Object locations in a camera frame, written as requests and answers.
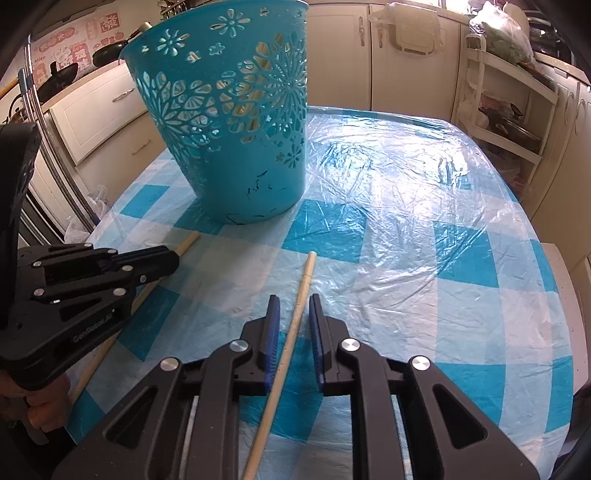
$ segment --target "poster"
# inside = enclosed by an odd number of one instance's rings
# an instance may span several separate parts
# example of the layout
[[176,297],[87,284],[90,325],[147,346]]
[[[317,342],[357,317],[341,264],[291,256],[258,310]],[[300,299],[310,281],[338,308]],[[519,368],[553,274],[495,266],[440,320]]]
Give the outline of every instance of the poster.
[[116,8],[74,20],[33,42],[33,77],[39,87],[51,76],[50,64],[60,70],[78,63],[79,76],[91,70],[92,54],[99,48],[121,41],[121,19]]

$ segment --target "checkered tablecloth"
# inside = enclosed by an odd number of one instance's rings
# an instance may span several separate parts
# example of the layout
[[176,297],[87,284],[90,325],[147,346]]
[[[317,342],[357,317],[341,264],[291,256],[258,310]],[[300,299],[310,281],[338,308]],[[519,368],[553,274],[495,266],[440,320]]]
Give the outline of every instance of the checkered tablecloth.
[[[270,294],[285,332],[314,250],[311,293],[327,314],[385,356],[434,360],[547,478],[569,427],[572,357],[554,277],[513,194],[444,121],[310,108],[307,137],[306,192],[266,222],[210,220],[168,151],[116,202],[97,247],[202,237],[122,332],[69,432],[80,440],[163,357],[191,361],[237,338]],[[241,400],[241,465],[263,406]],[[347,397],[318,393],[304,321],[260,478],[350,478],[349,415]]]

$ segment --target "blue gripper pad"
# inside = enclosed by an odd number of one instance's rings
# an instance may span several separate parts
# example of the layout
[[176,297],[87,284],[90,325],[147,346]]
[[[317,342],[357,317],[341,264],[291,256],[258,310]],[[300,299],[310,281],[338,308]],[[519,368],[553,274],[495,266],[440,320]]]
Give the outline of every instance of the blue gripper pad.
[[309,303],[309,323],[310,323],[310,339],[312,341],[312,354],[314,355],[314,369],[316,370],[316,381],[320,391],[324,387],[324,360],[322,358],[322,341],[320,339],[320,329],[318,325],[318,316],[316,308],[314,307],[313,297],[310,297]]
[[266,327],[266,338],[264,339],[267,345],[267,354],[265,355],[265,390],[267,393],[271,391],[273,380],[275,380],[275,372],[277,371],[278,365],[278,345],[279,341],[279,324],[281,320],[280,316],[280,301],[278,297],[274,295],[269,299],[269,305],[267,307],[267,316],[265,322]]

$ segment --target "frying pan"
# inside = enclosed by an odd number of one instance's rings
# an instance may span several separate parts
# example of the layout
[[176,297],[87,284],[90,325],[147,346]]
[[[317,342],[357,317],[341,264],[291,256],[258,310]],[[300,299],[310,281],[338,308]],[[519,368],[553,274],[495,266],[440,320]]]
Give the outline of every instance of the frying pan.
[[92,64],[100,69],[108,63],[117,60],[119,58],[119,53],[121,53],[121,50],[125,48],[129,41],[149,28],[152,28],[152,25],[150,25],[148,22],[144,22],[135,32],[129,36],[127,40],[121,40],[99,48],[92,54]]
[[78,74],[77,63],[72,63],[61,70],[57,70],[56,62],[52,62],[49,68],[51,70],[51,77],[37,89],[39,103],[45,103],[51,97],[60,93],[64,88],[70,86]]
[[489,125],[493,133],[508,138],[512,142],[533,153],[538,153],[542,144],[542,139],[523,128],[519,121],[519,116],[522,116],[523,114],[515,105],[512,104],[511,108],[514,111],[513,118],[494,108],[480,107],[479,110],[488,117]]

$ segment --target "cooking pot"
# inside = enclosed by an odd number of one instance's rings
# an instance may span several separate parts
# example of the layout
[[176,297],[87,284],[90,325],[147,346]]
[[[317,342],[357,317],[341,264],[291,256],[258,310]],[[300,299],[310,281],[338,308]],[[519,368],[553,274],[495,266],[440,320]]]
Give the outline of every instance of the cooking pot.
[[494,108],[480,107],[479,110],[488,117],[489,126],[493,133],[537,154],[540,151],[542,139],[523,128],[519,121],[519,117],[523,116],[523,114],[515,105],[512,104],[511,108],[514,112],[513,118]]

